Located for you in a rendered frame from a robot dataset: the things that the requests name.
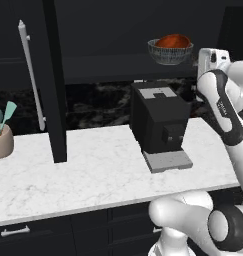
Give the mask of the black open cabinet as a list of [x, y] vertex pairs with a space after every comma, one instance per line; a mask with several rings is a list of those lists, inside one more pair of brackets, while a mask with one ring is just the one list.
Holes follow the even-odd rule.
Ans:
[[183, 34], [202, 48], [221, 46], [229, 7], [243, 0], [55, 0], [65, 82], [68, 84], [189, 77], [188, 59], [156, 63], [148, 41]]

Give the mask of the orange-red bowl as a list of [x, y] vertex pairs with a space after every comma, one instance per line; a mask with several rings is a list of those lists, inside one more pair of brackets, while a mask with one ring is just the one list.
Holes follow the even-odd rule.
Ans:
[[164, 36], [155, 43], [157, 47], [162, 48], [187, 48], [190, 44], [190, 39], [181, 34]]

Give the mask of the black drawer front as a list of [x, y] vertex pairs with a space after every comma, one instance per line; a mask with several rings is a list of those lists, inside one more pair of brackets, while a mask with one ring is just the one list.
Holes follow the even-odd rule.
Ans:
[[114, 207], [108, 210], [109, 250], [111, 256], [147, 256], [160, 232], [153, 233], [149, 203]]
[[26, 225], [30, 233], [8, 237], [0, 235], [0, 256], [76, 256], [68, 217], [0, 226], [0, 232], [22, 229]]

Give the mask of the black cabinet door panel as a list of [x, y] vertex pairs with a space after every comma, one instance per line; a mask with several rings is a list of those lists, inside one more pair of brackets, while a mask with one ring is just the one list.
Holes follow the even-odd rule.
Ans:
[[89, 253], [108, 245], [108, 217], [106, 210], [90, 211], [71, 216], [76, 250]]

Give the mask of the black cabinet door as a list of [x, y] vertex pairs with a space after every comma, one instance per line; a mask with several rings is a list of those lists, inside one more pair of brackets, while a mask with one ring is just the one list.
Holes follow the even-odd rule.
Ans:
[[42, 0], [49, 43], [50, 70], [47, 92], [47, 128], [53, 161], [67, 161], [65, 81], [54, 0]]

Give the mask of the grey patterned bowl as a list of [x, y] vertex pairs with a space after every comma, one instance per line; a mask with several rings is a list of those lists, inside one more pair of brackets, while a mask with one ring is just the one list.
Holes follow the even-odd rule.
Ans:
[[157, 39], [147, 42], [151, 58], [160, 65], [179, 65], [187, 60], [193, 51], [194, 44], [187, 48], [161, 48], [156, 46]]

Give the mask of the teal spatula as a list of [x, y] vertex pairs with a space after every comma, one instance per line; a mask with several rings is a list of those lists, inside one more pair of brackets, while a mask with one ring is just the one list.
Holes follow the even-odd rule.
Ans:
[[4, 112], [2, 120], [0, 122], [0, 134], [2, 134], [2, 130], [4, 128], [5, 122], [12, 117], [16, 108], [17, 108], [17, 105], [14, 102], [12, 102], [12, 101], [7, 102], [5, 112]]

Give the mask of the beige utensil pot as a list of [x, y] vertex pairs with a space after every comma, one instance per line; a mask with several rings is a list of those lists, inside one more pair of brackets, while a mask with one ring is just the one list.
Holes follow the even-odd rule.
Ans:
[[11, 128], [4, 125], [0, 135], [0, 159], [8, 157], [14, 149], [14, 138]]

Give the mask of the black coffee machine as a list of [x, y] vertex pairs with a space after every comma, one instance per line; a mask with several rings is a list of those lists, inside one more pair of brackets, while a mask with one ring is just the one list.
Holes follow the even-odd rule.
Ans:
[[152, 173], [188, 169], [182, 148], [191, 104], [163, 81], [131, 85], [130, 129]]

